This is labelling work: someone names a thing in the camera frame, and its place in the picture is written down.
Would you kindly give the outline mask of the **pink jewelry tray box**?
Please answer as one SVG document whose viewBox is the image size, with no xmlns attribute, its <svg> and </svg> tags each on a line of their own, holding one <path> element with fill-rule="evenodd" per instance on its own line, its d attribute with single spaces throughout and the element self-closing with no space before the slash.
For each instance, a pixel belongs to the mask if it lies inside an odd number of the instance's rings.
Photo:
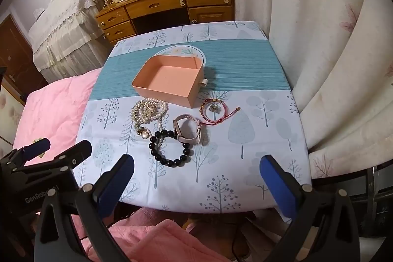
<svg viewBox="0 0 393 262">
<path fill-rule="evenodd" d="M 202 60 L 196 56 L 155 55 L 144 63 L 132 81 L 141 97 L 192 108 L 206 86 Z"/>
</svg>

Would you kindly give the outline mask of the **pink quilt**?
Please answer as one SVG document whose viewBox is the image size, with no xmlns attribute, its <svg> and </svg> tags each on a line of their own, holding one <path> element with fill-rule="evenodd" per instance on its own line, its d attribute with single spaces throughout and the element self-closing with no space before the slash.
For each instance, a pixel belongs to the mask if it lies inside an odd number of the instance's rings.
<svg viewBox="0 0 393 262">
<path fill-rule="evenodd" d="M 53 160 L 74 146 L 83 113 L 100 69 L 64 78 L 29 94 L 19 121 L 13 147 L 20 149 L 41 138 L 51 147 L 26 165 Z"/>
</svg>

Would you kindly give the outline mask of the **brown wooden door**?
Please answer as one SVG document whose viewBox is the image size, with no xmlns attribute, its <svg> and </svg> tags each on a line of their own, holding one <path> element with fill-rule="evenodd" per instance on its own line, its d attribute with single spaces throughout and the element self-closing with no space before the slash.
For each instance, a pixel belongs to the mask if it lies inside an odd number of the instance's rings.
<svg viewBox="0 0 393 262">
<path fill-rule="evenodd" d="M 29 94 L 48 85 L 33 63 L 30 44 L 9 14 L 1 22 L 1 66 L 6 67 L 6 79 L 21 93 L 22 101 Z"/>
</svg>

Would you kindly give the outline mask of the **tree print tablecloth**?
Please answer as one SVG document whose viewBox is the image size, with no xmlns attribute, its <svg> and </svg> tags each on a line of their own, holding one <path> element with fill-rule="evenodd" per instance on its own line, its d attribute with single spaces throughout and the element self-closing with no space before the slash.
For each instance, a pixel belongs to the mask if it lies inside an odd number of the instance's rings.
<svg viewBox="0 0 393 262">
<path fill-rule="evenodd" d="M 132 81 L 155 55 L 196 56 L 208 84 L 192 108 L 170 104 L 150 132 L 170 130 L 190 114 L 200 120 L 200 144 L 187 161 L 168 167 L 152 156 L 137 133 L 133 107 L 141 97 Z M 185 213 L 232 213 L 274 206 L 259 172 L 270 154 L 298 183 L 310 183 L 304 132 L 284 71 L 254 21 L 167 28 L 119 41 L 93 87 L 77 135 L 91 156 L 75 168 L 79 185 L 95 183 L 123 154 L 135 171 L 121 200 L 135 206 Z"/>
</svg>

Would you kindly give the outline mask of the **floral cream curtain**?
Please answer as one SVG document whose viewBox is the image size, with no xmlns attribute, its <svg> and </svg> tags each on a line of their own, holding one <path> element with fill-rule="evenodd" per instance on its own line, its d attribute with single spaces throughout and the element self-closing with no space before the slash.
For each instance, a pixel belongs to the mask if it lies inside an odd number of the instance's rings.
<svg viewBox="0 0 393 262">
<path fill-rule="evenodd" d="M 293 90 L 311 174 L 392 159 L 392 0 L 236 0 L 267 35 Z"/>
</svg>

